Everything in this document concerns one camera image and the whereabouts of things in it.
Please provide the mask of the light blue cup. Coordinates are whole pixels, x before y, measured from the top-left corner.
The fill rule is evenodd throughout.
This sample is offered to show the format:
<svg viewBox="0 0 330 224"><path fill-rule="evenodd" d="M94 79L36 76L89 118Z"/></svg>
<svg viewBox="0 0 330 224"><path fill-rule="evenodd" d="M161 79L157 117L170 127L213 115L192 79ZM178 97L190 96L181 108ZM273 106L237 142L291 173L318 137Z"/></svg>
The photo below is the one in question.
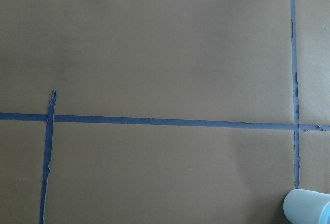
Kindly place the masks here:
<svg viewBox="0 0 330 224"><path fill-rule="evenodd" d="M290 223L328 224L329 194L294 189L285 196L283 211Z"/></svg>

